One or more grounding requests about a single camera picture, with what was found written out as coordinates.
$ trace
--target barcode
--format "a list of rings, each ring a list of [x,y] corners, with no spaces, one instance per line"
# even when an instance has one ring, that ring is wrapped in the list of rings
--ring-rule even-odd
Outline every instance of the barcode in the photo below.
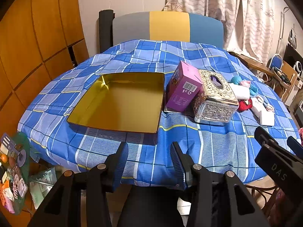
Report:
[[[196,90],[197,86],[193,85],[189,82],[185,82],[185,84],[183,85],[183,88],[186,89],[186,90],[189,90],[191,92],[194,92]]]

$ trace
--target gold tin box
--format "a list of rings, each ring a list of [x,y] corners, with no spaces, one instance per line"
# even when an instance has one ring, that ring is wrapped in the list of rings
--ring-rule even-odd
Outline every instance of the gold tin box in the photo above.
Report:
[[[224,77],[216,72],[199,70],[203,85],[193,99],[197,123],[223,126],[239,107],[239,102]]]
[[[88,89],[67,122],[90,128],[157,133],[164,96],[164,74],[104,74]]]

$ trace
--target teal plush toy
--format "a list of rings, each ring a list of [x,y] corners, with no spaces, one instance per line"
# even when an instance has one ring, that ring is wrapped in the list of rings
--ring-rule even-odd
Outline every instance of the teal plush toy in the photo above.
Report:
[[[239,85],[239,83],[241,81],[242,81],[242,78],[240,76],[234,76],[234,77],[232,77],[232,79],[229,82],[233,83],[233,84],[236,84],[236,85]],[[252,84],[250,84],[249,92],[250,92],[250,96],[254,97],[258,93],[258,88],[256,86],[253,86]]]

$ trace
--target patterned curtain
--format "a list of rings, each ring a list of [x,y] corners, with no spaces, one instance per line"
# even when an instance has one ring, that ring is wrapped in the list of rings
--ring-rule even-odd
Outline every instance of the patterned curtain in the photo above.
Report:
[[[170,10],[220,20],[224,48],[267,63],[274,31],[274,0],[167,0]],[[235,26],[240,33],[235,33]]]

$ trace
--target purple box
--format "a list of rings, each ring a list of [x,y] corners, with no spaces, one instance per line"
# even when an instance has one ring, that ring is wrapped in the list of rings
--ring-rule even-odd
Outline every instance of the purple box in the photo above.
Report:
[[[180,61],[166,87],[166,107],[183,112],[202,85],[198,69]]]

